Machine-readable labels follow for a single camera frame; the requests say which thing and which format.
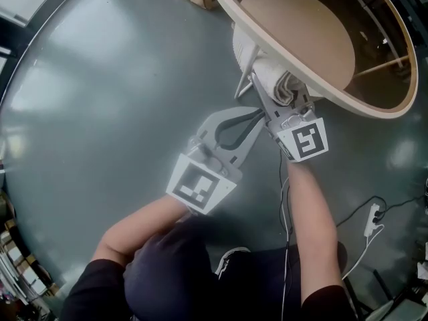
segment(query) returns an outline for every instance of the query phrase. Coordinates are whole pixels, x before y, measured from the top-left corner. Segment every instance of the person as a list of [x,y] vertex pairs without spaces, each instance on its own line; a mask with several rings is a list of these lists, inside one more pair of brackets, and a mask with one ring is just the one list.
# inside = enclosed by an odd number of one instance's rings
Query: person
[[204,218],[182,221],[187,207],[165,196],[105,232],[60,320],[280,320],[283,297],[284,320],[356,320],[342,287],[346,251],[326,200],[306,165],[287,166],[297,239],[288,263],[285,248],[237,248],[213,273]]

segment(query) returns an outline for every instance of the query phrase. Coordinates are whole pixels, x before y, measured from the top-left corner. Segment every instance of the towel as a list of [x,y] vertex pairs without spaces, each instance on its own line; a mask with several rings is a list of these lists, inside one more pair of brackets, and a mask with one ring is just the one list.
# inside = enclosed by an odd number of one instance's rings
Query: towel
[[[255,42],[242,29],[235,25],[233,30],[233,52],[236,60],[244,71],[249,61]],[[253,70],[268,96],[281,106],[288,106],[296,99],[298,90],[304,83],[287,71],[277,61],[268,57],[262,50],[259,51]]]

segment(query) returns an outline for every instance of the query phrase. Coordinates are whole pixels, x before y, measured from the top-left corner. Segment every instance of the dark shirt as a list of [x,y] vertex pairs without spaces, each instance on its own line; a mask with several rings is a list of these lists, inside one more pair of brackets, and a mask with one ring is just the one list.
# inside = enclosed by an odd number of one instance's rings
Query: dark shirt
[[[64,302],[61,321],[128,321],[124,268],[114,261],[92,261]],[[322,288],[304,301],[301,320],[356,320],[341,286]]]

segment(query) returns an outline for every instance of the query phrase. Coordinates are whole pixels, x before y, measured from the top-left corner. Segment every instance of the black cable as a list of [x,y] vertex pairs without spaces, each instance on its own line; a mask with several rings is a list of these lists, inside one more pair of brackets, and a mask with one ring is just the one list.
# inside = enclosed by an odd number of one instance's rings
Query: black cable
[[339,226],[341,226],[343,223],[346,223],[351,217],[353,217],[354,216],[354,214],[357,212],[357,211],[359,211],[361,208],[363,208],[367,203],[369,203],[371,200],[373,200],[373,199],[379,199],[379,200],[381,200],[383,203],[384,203],[384,208],[385,208],[385,210],[384,210],[384,213],[386,213],[387,212],[387,202],[382,198],[382,197],[380,197],[380,196],[377,196],[377,195],[373,195],[370,199],[368,199],[367,201],[365,201],[364,203],[362,203],[361,205],[359,205],[350,215],[348,215],[348,217],[346,217],[345,219],[343,219],[340,223],[338,223],[337,225],[336,225],[336,227],[339,227]]
[[[282,168],[282,150],[280,149],[280,189],[282,190],[282,174],[281,174],[281,168]],[[282,192],[281,194],[281,201],[280,201],[280,208],[278,209],[278,213],[280,215],[280,223],[281,223],[281,227],[282,229],[287,232],[286,226],[284,225],[284,222],[282,221],[282,216],[281,216],[281,210],[282,210],[282,203],[284,202],[284,192]]]
[[419,197],[413,197],[412,199],[409,199],[409,200],[404,201],[404,202],[402,202],[402,203],[397,203],[396,205],[392,205],[392,206],[387,207],[387,208],[383,211],[382,216],[381,216],[381,217],[379,217],[379,221],[383,219],[383,217],[387,214],[387,212],[388,212],[390,209],[395,208],[395,207],[401,207],[401,206],[403,206],[403,205],[406,205],[407,203],[410,203],[410,202],[413,202],[413,201],[417,201],[417,200],[419,200],[419,199],[422,199],[424,196],[425,196],[425,195],[421,195],[421,196],[419,196]]
[[293,232],[294,232],[294,226],[293,226],[293,220],[292,220],[292,215],[290,213],[290,204],[288,203],[288,195],[290,194],[290,184],[288,185],[287,188],[287,210],[288,210],[288,219],[290,220],[291,223],[291,227],[290,227],[290,237],[292,236]]
[[[281,201],[280,201],[280,208],[278,209],[278,213],[279,213],[279,216],[280,216],[280,223],[281,223],[281,227],[282,227],[282,229],[287,233],[287,228],[286,228],[286,226],[284,225],[284,223],[283,223],[283,221],[282,221],[282,219],[283,219],[283,216],[282,216],[282,203],[284,202],[284,192],[282,191],[282,185],[283,185],[283,182],[282,182],[282,173],[281,173],[281,169],[282,169],[282,150],[280,149],[280,168],[279,168],[279,174],[280,174],[280,189],[281,189]],[[287,208],[288,208],[288,193],[290,192],[290,185],[288,185],[288,188],[287,188]],[[290,209],[288,208],[288,217],[290,218],[290,221],[291,221],[291,217],[290,217]],[[291,234],[292,234],[292,232],[293,232],[293,226],[290,228],[290,230],[291,230],[291,232],[289,233],[289,238],[290,238],[290,236],[291,236]],[[287,241],[287,244],[286,244],[286,249],[289,249],[290,250],[290,240],[289,241]],[[285,297],[284,297],[284,304],[286,303],[286,300],[287,300],[287,297],[288,297],[288,294],[290,293],[290,290],[292,289],[292,285],[293,285],[293,275],[291,274],[291,270],[292,270],[292,267],[291,267],[291,265],[290,265],[290,253],[288,254],[288,256],[287,256],[287,263],[285,263],[285,265],[287,265],[288,266],[288,272],[289,272],[289,274],[287,274],[287,276],[288,275],[291,275],[291,277],[290,277],[290,287],[288,288],[288,290],[287,290],[287,292],[286,292],[286,295],[285,295]],[[286,282],[287,282],[287,277],[286,277],[286,279],[284,280],[284,286],[283,286],[283,289],[285,289],[285,287],[286,287]]]
[[293,273],[292,273],[292,266],[290,264],[290,248],[288,249],[287,263],[288,263],[288,272],[289,272],[289,275],[290,275],[290,287],[288,288],[288,290],[286,292],[286,297],[284,298],[284,304],[286,303],[288,294],[290,293],[290,290],[292,289],[292,286],[293,286]]

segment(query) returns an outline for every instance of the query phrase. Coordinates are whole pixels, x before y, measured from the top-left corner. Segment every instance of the round wooden lid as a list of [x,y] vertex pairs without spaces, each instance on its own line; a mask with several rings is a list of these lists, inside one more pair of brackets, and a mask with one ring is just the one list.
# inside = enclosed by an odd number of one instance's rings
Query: round wooden lid
[[318,0],[242,0],[242,7],[282,46],[335,88],[355,71],[345,27]]

